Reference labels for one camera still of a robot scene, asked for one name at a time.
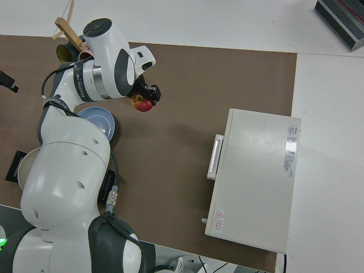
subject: brown table surface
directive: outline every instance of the brown table surface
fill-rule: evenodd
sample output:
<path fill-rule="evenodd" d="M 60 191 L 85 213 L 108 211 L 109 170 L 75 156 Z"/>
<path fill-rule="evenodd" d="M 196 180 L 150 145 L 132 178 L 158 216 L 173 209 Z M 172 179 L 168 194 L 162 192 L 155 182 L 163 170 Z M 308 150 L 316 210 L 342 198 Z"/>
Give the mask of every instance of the brown table surface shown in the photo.
<path fill-rule="evenodd" d="M 0 204 L 20 207 L 21 190 L 5 176 L 16 150 L 39 147 L 40 87 L 59 66 L 55 48 L 64 42 L 0 36 L 0 70 L 19 86 L 17 94 L 0 86 Z M 141 240 L 274 272 L 275 253 L 207 236 L 201 219 L 214 186 L 206 178 L 214 136 L 224 133 L 229 109 L 291 115 L 296 54 L 147 46 L 157 64 L 146 82 L 162 91 L 156 107 L 141 113 L 122 98 L 76 109 L 98 105 L 115 118 L 110 144 L 121 176 L 115 211 Z"/>

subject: drawer handle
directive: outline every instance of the drawer handle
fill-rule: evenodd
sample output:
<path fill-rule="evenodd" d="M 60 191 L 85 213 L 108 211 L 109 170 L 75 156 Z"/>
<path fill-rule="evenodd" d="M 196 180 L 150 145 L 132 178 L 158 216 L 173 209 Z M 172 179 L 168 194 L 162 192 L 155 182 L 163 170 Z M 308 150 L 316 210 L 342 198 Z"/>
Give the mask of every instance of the drawer handle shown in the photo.
<path fill-rule="evenodd" d="M 212 149 L 211 159 L 210 159 L 210 166 L 209 171 L 207 173 L 207 178 L 215 180 L 216 173 L 217 173 L 217 164 L 220 158 L 220 152 L 222 148 L 222 141 L 224 139 L 224 135 L 216 135 L 214 141 L 214 147 Z"/>

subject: blue bowl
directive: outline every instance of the blue bowl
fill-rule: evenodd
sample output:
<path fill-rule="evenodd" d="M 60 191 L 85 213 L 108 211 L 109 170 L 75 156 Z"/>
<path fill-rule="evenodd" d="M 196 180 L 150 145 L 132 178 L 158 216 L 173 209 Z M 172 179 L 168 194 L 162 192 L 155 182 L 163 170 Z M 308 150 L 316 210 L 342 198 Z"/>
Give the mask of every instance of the blue bowl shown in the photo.
<path fill-rule="evenodd" d="M 112 139 L 115 132 L 115 120 L 113 115 L 105 108 L 89 107 L 80 111 L 78 115 L 99 127 L 109 141 Z"/>

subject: metal ring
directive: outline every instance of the metal ring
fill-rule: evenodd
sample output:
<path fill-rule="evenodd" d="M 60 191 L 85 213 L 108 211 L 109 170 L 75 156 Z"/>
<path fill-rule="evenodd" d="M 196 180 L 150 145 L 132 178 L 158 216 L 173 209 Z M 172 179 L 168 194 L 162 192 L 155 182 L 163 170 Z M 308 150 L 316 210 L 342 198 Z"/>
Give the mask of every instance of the metal ring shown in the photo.
<path fill-rule="evenodd" d="M 101 67 L 93 66 L 93 81 L 95 82 L 98 94 L 105 100 L 111 99 L 102 82 Z"/>

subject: green light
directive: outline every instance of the green light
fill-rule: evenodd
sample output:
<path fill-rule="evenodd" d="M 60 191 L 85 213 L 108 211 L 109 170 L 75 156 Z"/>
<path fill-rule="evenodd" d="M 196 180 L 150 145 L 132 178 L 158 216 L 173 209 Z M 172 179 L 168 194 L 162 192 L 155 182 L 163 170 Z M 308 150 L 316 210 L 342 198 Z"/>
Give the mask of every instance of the green light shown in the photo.
<path fill-rule="evenodd" d="M 0 251 L 1 251 L 1 247 L 3 247 L 5 244 L 6 244 L 6 239 L 0 238 Z"/>

